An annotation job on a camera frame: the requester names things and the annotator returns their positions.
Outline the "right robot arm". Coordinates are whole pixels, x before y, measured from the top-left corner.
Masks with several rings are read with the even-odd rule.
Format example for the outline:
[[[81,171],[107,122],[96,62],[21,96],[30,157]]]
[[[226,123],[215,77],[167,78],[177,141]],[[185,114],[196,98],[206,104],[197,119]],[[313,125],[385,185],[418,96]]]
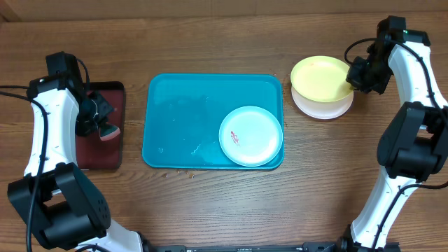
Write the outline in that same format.
[[[391,226],[412,193],[447,160],[447,100],[438,89],[426,32],[389,16],[368,40],[368,56],[349,63],[346,81],[357,91],[382,94],[395,78],[401,107],[377,147],[379,176],[358,217],[328,251],[399,251],[388,243]]]

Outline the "red and green sponge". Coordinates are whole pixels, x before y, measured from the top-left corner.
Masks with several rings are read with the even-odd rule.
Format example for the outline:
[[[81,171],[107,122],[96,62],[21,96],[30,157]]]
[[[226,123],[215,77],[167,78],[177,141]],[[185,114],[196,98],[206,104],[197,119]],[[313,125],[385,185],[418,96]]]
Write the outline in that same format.
[[[106,123],[99,128],[99,137],[102,141],[110,141],[120,134],[120,128]]]

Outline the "yellow-green plate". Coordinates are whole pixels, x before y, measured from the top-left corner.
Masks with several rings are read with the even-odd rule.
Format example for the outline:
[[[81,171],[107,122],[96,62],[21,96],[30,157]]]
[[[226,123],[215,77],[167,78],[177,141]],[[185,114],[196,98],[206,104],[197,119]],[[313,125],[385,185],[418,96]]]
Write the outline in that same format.
[[[346,82],[349,66],[329,56],[312,56],[299,61],[290,73],[290,81],[303,97],[315,102],[337,102],[353,94]]]

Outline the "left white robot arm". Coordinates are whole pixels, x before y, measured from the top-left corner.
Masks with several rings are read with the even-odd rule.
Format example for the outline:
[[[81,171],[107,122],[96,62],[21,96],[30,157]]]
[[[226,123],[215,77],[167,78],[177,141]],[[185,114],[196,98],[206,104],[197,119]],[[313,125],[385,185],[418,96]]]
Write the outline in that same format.
[[[122,83],[91,83],[76,56],[46,57],[48,75],[32,80],[23,96],[34,112],[34,133],[24,176],[8,185],[8,199],[26,225],[26,249],[151,251],[139,232],[111,217],[105,197],[83,165],[119,165],[123,149]]]

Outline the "white plate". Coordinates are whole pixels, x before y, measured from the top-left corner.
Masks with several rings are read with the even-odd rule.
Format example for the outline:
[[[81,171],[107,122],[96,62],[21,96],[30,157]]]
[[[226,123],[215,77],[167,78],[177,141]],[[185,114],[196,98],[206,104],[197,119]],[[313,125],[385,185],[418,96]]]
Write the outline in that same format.
[[[331,120],[344,115],[350,108],[354,100],[354,94],[351,93],[339,101],[320,102],[312,101],[303,97],[293,87],[291,94],[295,105],[304,114],[319,120]]]

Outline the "light blue plate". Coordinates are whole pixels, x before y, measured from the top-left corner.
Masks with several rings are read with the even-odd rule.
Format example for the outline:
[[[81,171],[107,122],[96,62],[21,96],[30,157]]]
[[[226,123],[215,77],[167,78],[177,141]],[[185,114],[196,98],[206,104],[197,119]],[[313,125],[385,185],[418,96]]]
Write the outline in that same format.
[[[223,119],[218,141],[227,158],[243,167],[261,167],[273,161],[284,143],[280,122],[268,110],[243,106]]]

